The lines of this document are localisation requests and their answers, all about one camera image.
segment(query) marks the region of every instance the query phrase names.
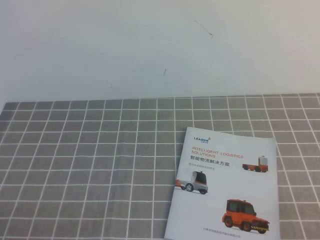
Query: booklet cover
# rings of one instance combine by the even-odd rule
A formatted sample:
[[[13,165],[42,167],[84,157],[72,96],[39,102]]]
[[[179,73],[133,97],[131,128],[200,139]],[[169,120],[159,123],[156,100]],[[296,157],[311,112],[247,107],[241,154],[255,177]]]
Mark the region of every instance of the booklet cover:
[[[279,240],[274,138],[188,127],[168,240]]]

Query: orange truck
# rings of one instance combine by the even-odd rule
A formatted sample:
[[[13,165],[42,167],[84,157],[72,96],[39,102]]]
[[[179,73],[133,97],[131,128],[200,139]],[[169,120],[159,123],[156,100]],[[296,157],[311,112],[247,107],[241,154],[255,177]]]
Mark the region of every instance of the orange truck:
[[[256,230],[260,234],[269,230],[269,222],[257,217],[257,213],[251,203],[245,200],[230,199],[226,202],[226,213],[222,222],[228,228],[238,227],[243,231]]]
[[[244,170],[251,170],[256,172],[267,172],[268,171],[268,158],[260,156],[258,159],[258,165],[242,164]]]

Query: leador logo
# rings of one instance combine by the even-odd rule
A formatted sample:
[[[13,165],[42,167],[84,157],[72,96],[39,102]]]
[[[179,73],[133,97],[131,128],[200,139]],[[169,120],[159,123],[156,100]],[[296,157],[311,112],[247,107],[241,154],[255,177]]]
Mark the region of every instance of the leador logo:
[[[202,143],[209,143],[209,140],[211,140],[211,138],[209,137],[208,139],[205,139],[205,138],[200,138],[200,137],[194,137],[193,138],[194,140],[198,140],[198,141],[201,141]]]

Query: scratch on wall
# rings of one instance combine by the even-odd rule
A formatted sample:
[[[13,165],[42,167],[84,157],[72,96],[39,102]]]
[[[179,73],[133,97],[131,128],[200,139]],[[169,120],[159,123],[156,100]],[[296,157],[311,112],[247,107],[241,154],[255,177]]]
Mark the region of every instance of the scratch on wall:
[[[196,20],[194,20],[203,30],[205,30],[208,34],[211,35],[211,38],[213,38],[213,35],[204,27],[202,24],[198,23]]]

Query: grid pattern tablecloth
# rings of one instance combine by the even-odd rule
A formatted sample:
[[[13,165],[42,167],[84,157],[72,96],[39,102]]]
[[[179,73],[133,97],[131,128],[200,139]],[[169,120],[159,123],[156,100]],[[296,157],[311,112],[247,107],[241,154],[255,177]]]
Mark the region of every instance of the grid pattern tablecloth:
[[[316,94],[7,103],[3,239],[161,239],[186,127],[275,137],[282,239],[320,239]]]

